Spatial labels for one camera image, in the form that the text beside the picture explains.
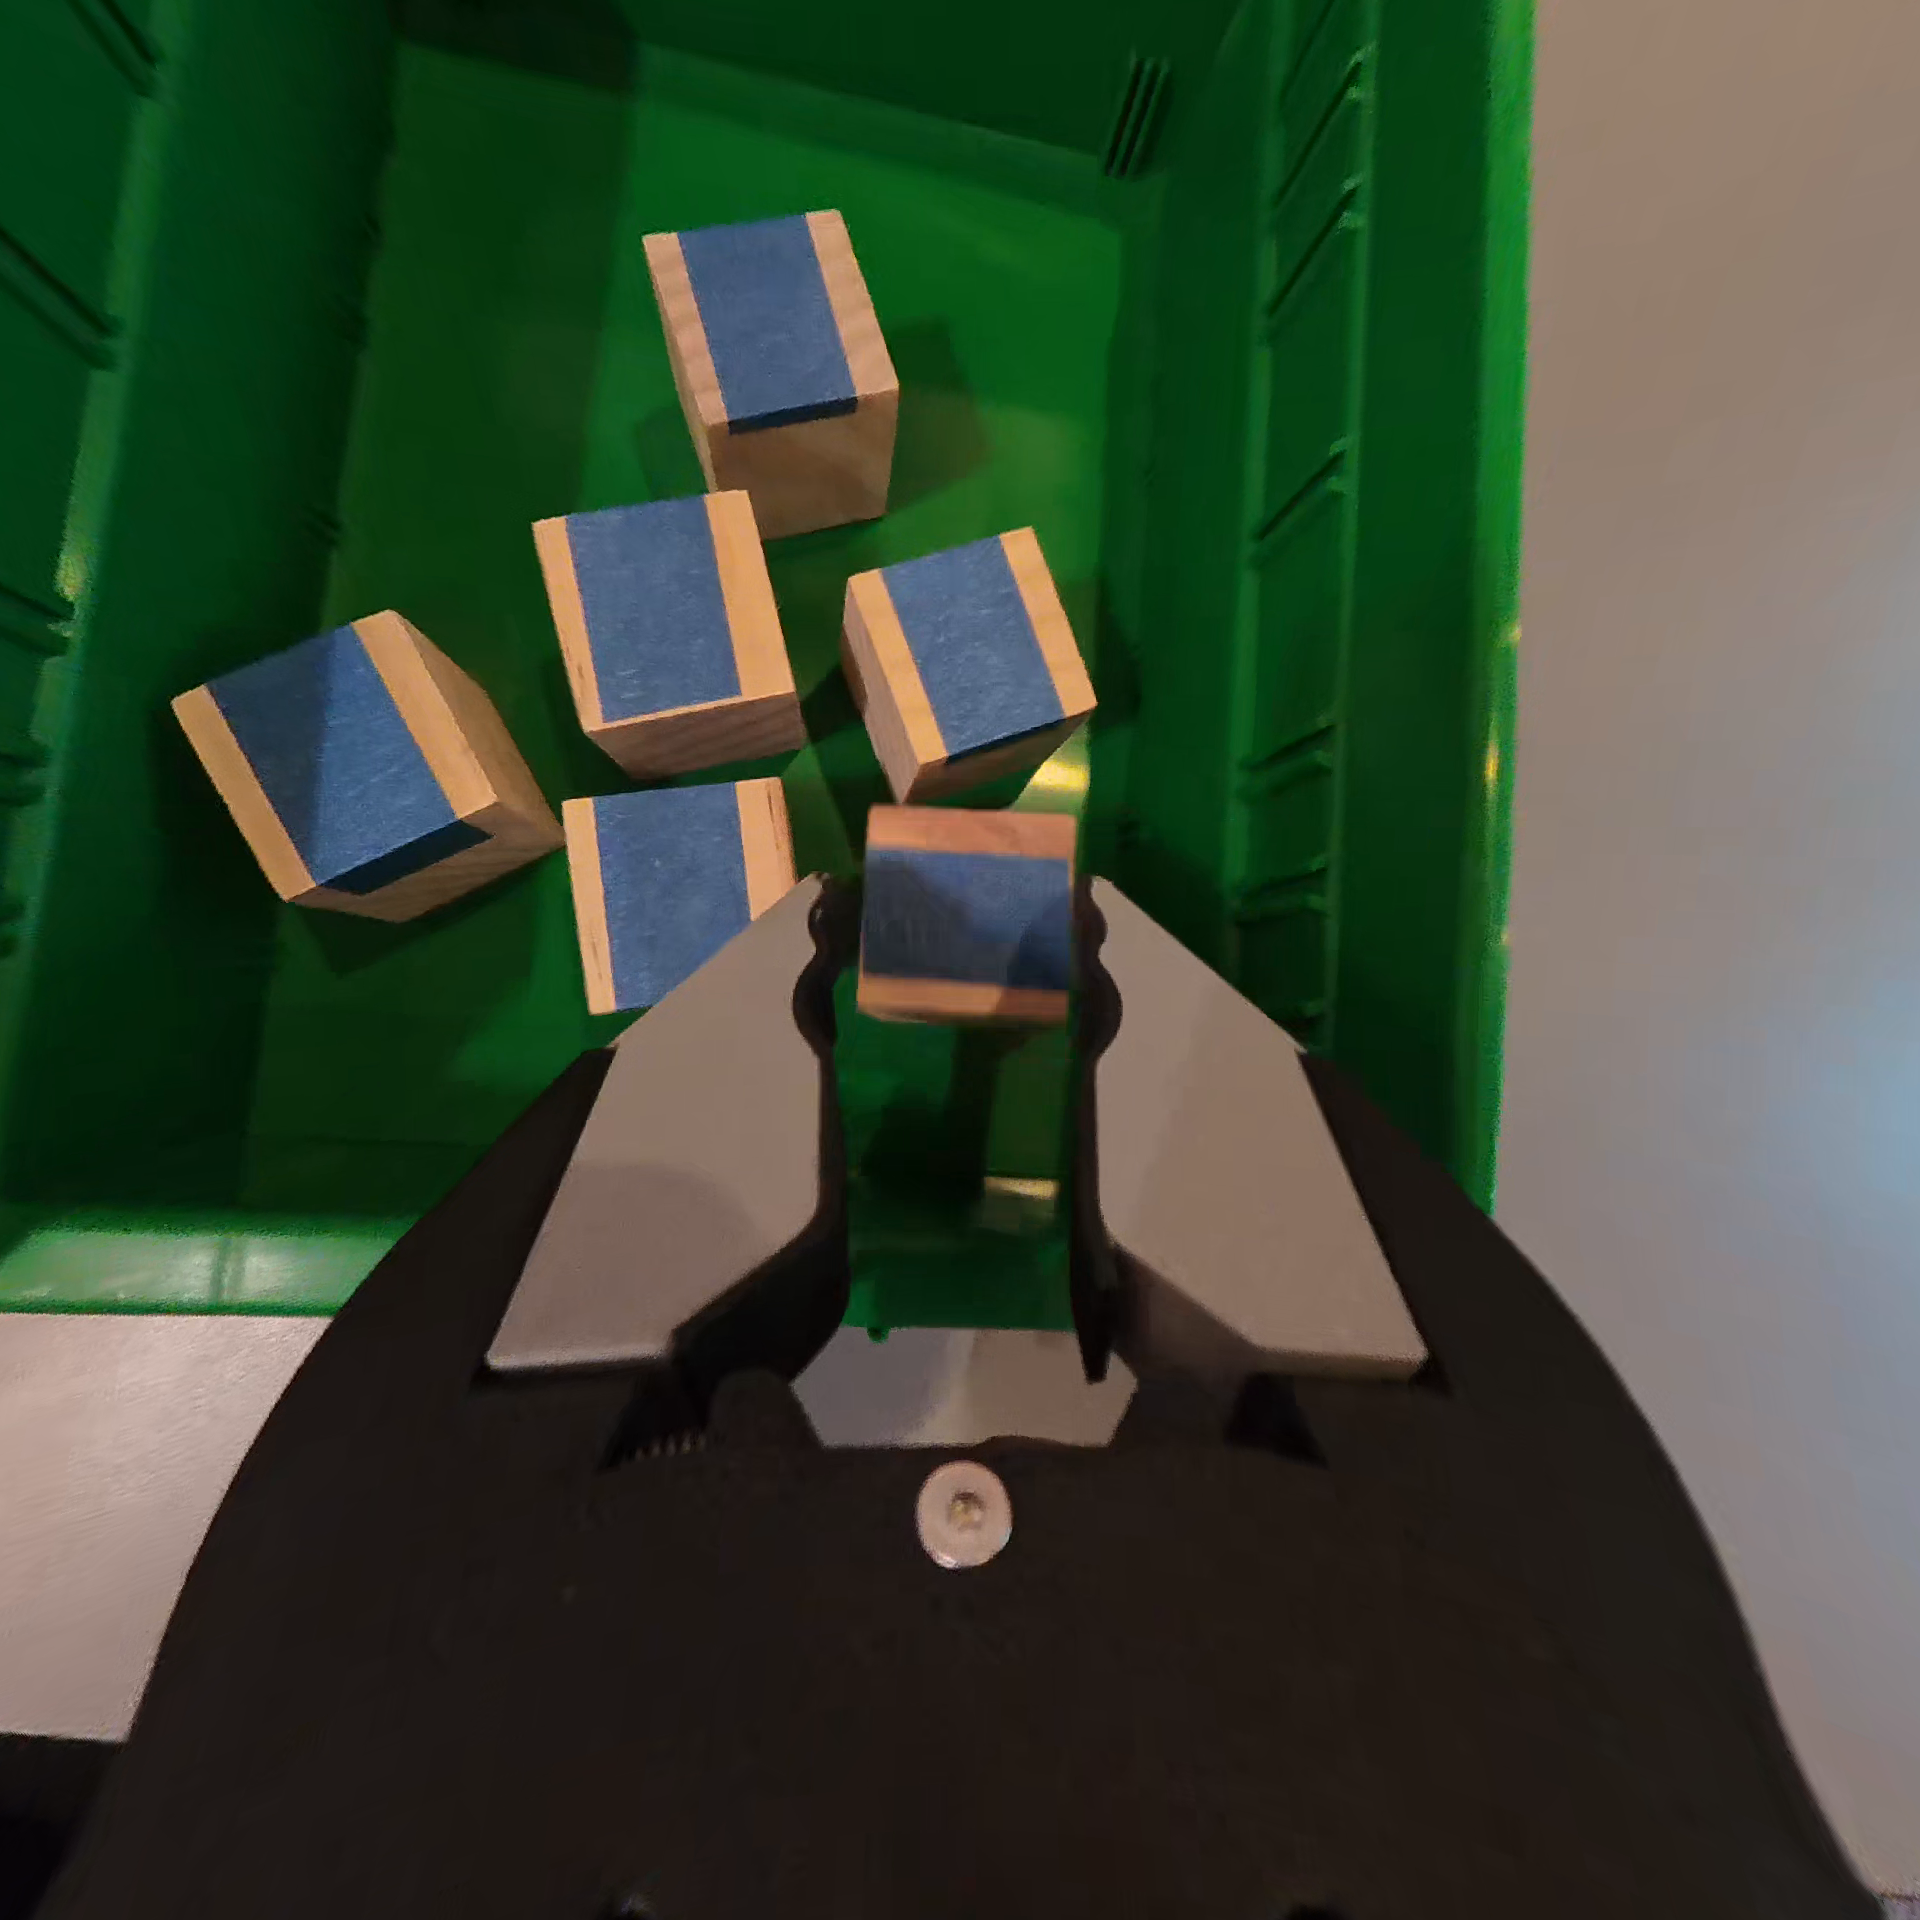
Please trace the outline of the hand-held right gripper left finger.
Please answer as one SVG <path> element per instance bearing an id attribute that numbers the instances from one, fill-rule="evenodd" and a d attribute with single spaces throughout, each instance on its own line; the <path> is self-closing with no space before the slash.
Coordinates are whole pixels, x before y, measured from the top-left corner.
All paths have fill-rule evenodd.
<path id="1" fill-rule="evenodd" d="M 611 1067 L 493 1333 L 495 1375 L 799 1375 L 852 1293 L 834 990 L 852 892 L 811 873 Z"/>

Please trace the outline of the wooden cube with blue tape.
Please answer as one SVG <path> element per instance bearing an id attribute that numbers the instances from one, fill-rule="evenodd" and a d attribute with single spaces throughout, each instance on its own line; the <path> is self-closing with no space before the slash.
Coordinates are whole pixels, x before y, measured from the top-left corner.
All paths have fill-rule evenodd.
<path id="1" fill-rule="evenodd" d="M 1026 780 L 1096 705 L 1033 525 L 857 570 L 840 654 L 895 803 Z"/>
<path id="2" fill-rule="evenodd" d="M 171 708 L 286 905 L 409 922 L 566 841 L 493 697 L 398 611 Z"/>
<path id="3" fill-rule="evenodd" d="M 776 776 L 562 803 L 590 1014 L 652 1008 L 792 884 Z"/>
<path id="4" fill-rule="evenodd" d="M 748 494 L 761 538 L 882 518 L 900 379 L 847 214 L 650 232 L 642 254 L 709 489 Z"/>
<path id="5" fill-rule="evenodd" d="M 624 774 L 803 750 L 751 494 L 546 515 L 532 538 L 577 720 Z"/>
<path id="6" fill-rule="evenodd" d="M 1057 1027 L 1073 993 L 1076 816 L 869 809 L 857 1006 L 882 1021 Z"/>

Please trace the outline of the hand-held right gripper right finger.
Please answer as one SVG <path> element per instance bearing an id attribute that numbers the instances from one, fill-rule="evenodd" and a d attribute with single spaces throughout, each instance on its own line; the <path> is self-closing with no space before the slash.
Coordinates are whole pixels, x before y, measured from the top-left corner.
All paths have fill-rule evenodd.
<path id="1" fill-rule="evenodd" d="M 1106 879 L 1081 884 L 1073 936 L 1084 1371 L 1415 1379 L 1428 1343 L 1304 1043 Z"/>

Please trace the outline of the green plastic bin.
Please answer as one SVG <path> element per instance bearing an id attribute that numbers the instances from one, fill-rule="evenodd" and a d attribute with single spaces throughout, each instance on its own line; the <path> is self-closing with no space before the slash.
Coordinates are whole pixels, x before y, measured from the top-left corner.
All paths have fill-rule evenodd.
<path id="1" fill-rule="evenodd" d="M 370 611 L 620 787 L 532 523 L 703 485 L 641 236 L 840 206 L 888 515 L 772 547 L 799 868 L 841 584 L 1035 525 L 1018 798 L 1494 1186 L 1530 3 L 3 3 L 3 1310 L 337 1310 L 616 1021 L 566 859 L 275 900 L 171 697 Z"/>

